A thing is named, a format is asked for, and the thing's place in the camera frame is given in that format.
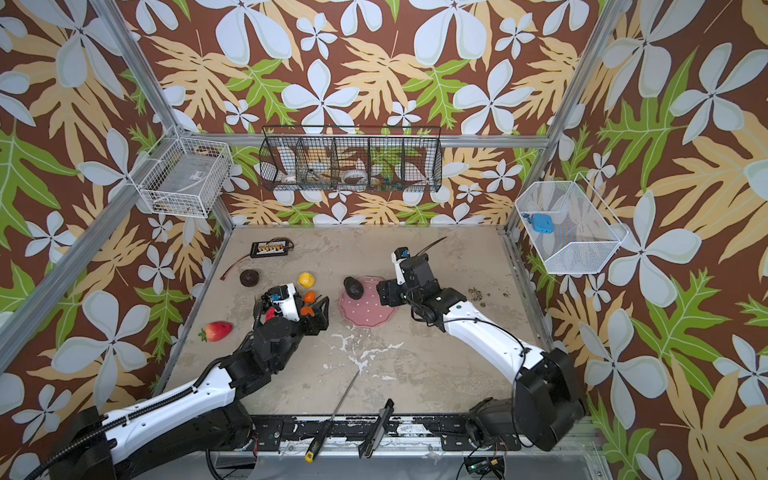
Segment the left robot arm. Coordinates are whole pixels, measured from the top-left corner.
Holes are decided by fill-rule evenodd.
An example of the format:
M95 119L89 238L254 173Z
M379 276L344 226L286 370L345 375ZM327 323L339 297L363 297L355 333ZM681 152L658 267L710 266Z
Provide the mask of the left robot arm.
M298 320L276 314L262 321L269 299L254 306L254 326L230 355L211 361L197 379L160 396L100 414L90 408L68 445L34 467L27 478L132 479L201 450L248 443L254 430L241 403L282 371L306 336L329 326L329 300L303 307Z

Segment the yellow pear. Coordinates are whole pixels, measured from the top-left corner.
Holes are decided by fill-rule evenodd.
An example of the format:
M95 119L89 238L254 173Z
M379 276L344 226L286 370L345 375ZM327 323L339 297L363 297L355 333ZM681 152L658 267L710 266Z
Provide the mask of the yellow pear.
M311 289L316 284L316 279L309 272L302 272L298 277L298 284L306 289Z

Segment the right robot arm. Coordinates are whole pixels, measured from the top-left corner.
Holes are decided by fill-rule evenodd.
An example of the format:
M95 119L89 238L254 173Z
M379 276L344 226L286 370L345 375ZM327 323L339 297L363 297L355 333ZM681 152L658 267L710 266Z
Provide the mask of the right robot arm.
M380 303L409 307L413 320L462 341L511 384L508 399L486 398L465 414L472 444L553 450L586 415L584 388L576 380L568 354L519 339L465 295L441 287L425 252L412 255L401 247L392 253L392 263L396 277L376 286Z

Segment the dark avocado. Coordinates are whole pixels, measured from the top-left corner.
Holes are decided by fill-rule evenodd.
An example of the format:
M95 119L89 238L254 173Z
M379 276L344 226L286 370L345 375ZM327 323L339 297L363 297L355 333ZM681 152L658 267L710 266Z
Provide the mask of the dark avocado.
M360 300L365 294L363 284L356 278L348 276L343 280L346 295L352 300Z

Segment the pink dotted plate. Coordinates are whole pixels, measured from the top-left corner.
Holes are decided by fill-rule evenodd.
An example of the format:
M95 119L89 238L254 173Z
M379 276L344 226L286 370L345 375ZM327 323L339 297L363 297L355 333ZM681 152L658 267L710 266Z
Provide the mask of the pink dotted plate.
M364 328L374 328L388 322L396 309L381 303L376 287L382 278L375 276L354 278L363 284L365 294L360 300L352 300L346 295L343 286L338 302L343 318L354 326Z

